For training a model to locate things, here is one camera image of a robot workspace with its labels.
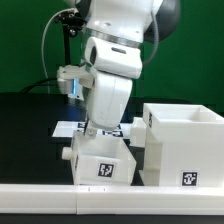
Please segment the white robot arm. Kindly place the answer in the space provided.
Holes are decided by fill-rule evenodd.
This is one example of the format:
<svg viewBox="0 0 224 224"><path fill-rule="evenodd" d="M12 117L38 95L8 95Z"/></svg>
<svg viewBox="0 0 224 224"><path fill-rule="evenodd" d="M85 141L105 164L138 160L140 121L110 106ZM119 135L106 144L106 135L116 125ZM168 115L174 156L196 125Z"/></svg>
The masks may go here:
<svg viewBox="0 0 224 224"><path fill-rule="evenodd" d="M126 109L133 81L151 60L141 58L140 45L154 44L174 32L180 0L64 0L84 20L82 63L58 71L65 91L77 79L87 90L87 127L114 130Z"/></svg>

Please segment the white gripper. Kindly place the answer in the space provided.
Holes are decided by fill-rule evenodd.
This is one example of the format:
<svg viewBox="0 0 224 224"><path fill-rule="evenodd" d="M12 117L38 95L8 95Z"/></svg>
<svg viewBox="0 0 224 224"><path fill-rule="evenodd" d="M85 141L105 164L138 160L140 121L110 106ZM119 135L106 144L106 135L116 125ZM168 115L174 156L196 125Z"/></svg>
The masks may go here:
<svg viewBox="0 0 224 224"><path fill-rule="evenodd" d="M97 129L114 130L120 123L132 90L130 78L91 71L94 85L87 98L84 135L95 137Z"/></svg>

